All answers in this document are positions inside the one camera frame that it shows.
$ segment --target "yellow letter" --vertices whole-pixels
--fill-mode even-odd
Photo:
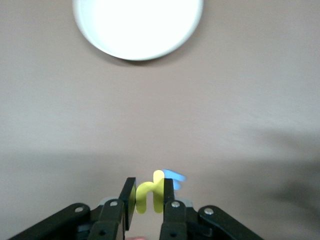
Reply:
[[[164,210],[164,187],[165,174],[161,170],[153,173],[153,182],[146,181],[141,183],[135,192],[135,206],[139,214],[143,214],[147,209],[147,193],[153,192],[153,208],[156,213]]]

